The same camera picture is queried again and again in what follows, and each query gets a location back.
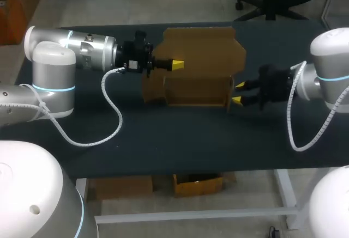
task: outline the box flap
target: box flap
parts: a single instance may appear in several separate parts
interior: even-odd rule
[[[19,44],[27,29],[27,20],[19,0],[5,0],[0,7],[0,45]]]
[[[168,72],[168,77],[227,77],[244,69],[246,51],[232,27],[168,28],[153,56],[185,62],[184,69]]]
[[[185,38],[185,39],[197,39],[197,38],[234,38],[235,29],[232,27],[184,27],[184,28],[168,28],[164,31],[164,40],[171,38]]]

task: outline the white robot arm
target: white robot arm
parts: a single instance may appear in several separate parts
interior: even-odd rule
[[[30,143],[0,141],[1,238],[98,238],[94,216],[57,160]]]
[[[122,116],[105,90],[105,80],[114,72],[147,74],[154,68],[172,71],[184,62],[155,59],[146,34],[137,31],[133,41],[118,45],[111,36],[94,35],[63,29],[31,27],[25,36],[25,54],[33,62],[33,84],[0,86],[0,126],[36,119],[52,120],[71,144],[85,147],[112,138],[122,125]],[[119,116],[119,126],[109,137],[91,144],[72,141],[56,118],[70,115],[74,109],[75,67],[105,72],[101,83],[104,97]]]
[[[339,95],[349,86],[349,28],[319,35],[312,41],[310,53],[314,63],[305,66],[297,83],[297,94],[308,101],[322,98],[332,109]],[[349,97],[336,111],[349,112]]]
[[[315,238],[349,237],[349,166],[330,172],[316,185],[309,220]]]

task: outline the white table frame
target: white table frame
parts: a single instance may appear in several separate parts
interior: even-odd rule
[[[182,211],[182,212],[155,212],[135,213],[129,215],[101,215],[95,216],[98,224],[168,221],[180,219],[208,219],[208,218],[234,218],[252,216],[279,216],[286,215],[289,229],[301,229],[309,215],[309,199],[316,184],[329,172],[329,168],[319,168],[296,200],[287,169],[274,170],[278,182],[283,207],[279,208],[251,208],[235,210],[208,210],[208,211]],[[77,179],[76,188],[86,199],[88,179]]]

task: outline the screw hole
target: screw hole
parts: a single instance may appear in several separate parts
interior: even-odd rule
[[[34,215],[40,214],[40,208],[37,205],[32,205],[29,207],[29,211]]]

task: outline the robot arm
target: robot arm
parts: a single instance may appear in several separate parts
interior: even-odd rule
[[[310,45],[314,64],[307,64],[297,83],[297,94],[305,100],[322,98],[329,109],[349,86],[349,28],[338,28],[319,35]],[[349,112],[349,98],[339,108]]]
[[[349,85],[349,28],[339,28],[316,37],[310,45],[313,64],[304,66],[296,84],[295,95],[303,100],[323,99],[332,109],[339,95]],[[242,106],[267,102],[287,101],[292,83],[301,64],[278,70],[273,65],[259,69],[256,80],[247,80],[236,86],[236,92],[259,89],[255,96],[236,96],[233,101]],[[349,112],[349,99],[342,101],[337,112]]]
[[[122,68],[136,73],[146,70],[148,75],[154,68],[178,68],[172,59],[155,59],[153,46],[141,31],[136,32],[134,41],[118,45],[111,36],[31,27],[24,47],[26,57],[33,62],[35,91],[24,86],[0,86],[0,105],[40,106],[41,99],[54,118],[66,117],[74,109],[75,68],[103,72]],[[0,106],[0,126],[44,118],[47,116],[34,109]]]

